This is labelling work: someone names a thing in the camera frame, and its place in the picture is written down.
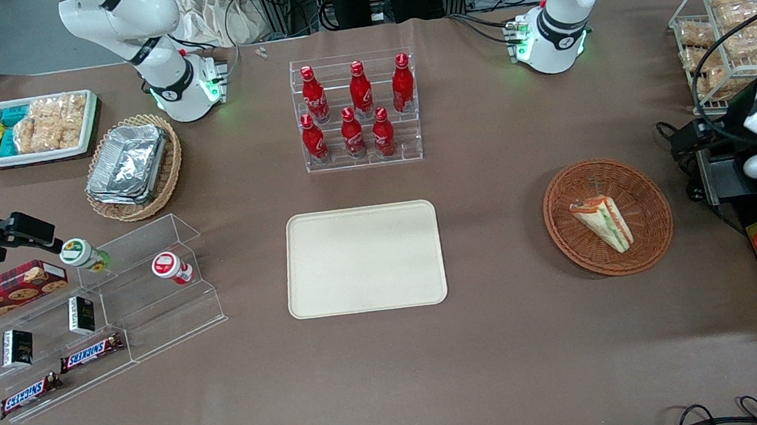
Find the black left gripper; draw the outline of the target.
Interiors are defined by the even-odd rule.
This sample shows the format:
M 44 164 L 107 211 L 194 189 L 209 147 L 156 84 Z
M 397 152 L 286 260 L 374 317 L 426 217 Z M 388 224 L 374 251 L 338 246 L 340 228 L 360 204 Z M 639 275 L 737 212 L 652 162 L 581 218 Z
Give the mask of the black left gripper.
M 670 153 L 676 164 L 687 163 L 693 157 L 694 151 L 699 151 L 715 139 L 717 132 L 702 117 L 695 118 L 673 133 L 670 142 Z

